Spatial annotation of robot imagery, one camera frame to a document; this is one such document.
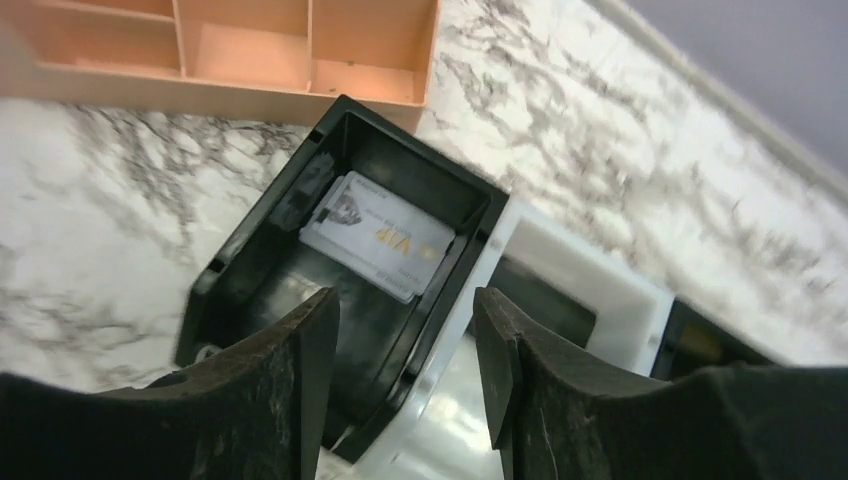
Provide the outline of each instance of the organizer compartment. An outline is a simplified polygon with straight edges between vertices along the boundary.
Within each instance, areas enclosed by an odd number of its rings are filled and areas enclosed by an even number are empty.
[[[308,0],[177,0],[186,76],[249,88],[309,88]]]
[[[50,40],[38,51],[44,63],[153,77],[180,74],[173,18],[59,1],[38,2],[35,12]]]
[[[172,0],[73,0],[68,3],[103,7],[119,11],[146,13],[163,17],[174,17]]]
[[[311,126],[347,93],[414,132],[439,5],[2,0],[0,95]]]
[[[356,171],[456,232],[423,295],[403,304],[301,243],[333,180]],[[420,371],[506,195],[340,98],[193,287],[177,363],[206,344],[228,347],[265,328],[322,286],[341,322],[325,443],[355,460],[392,418]]]
[[[312,92],[423,104],[438,1],[313,0]]]

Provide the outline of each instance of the white plastic box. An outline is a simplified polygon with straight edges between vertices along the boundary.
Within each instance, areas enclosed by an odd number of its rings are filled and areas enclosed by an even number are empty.
[[[365,478],[503,478],[499,454],[489,444],[476,349],[463,337],[474,291],[489,284],[502,257],[595,313],[588,352],[650,375],[674,295],[513,197],[404,406],[357,462]]]

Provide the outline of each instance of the white marble countertop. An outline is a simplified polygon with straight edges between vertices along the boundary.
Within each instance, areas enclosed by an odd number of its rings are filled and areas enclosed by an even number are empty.
[[[446,0],[418,136],[786,362],[848,363],[848,215],[576,0]],[[0,99],[0,369],[169,371],[307,128]]]

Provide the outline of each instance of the dark compartment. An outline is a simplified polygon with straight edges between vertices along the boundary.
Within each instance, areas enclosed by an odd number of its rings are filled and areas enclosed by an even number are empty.
[[[489,279],[512,303],[538,324],[581,348],[586,348],[595,328],[595,312],[540,279],[530,269],[501,257]],[[468,333],[475,335],[474,321]]]
[[[355,170],[441,220],[456,239],[420,297],[402,304],[300,243],[333,180]],[[341,322],[324,446],[355,461],[397,412],[507,196],[340,97],[195,282],[176,353],[226,348],[316,290],[337,289]]]
[[[687,303],[674,300],[651,377],[674,380],[699,368],[723,365],[774,365]]]

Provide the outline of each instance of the white card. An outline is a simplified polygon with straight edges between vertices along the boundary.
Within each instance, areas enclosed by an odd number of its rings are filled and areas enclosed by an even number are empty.
[[[376,285],[401,303],[409,303],[415,296],[415,293],[411,289],[392,279],[376,266],[365,262],[335,243],[330,242],[309,225],[301,229],[300,241],[350,268],[354,273]]]
[[[356,172],[345,178],[317,217],[318,232],[422,294],[454,231]]]

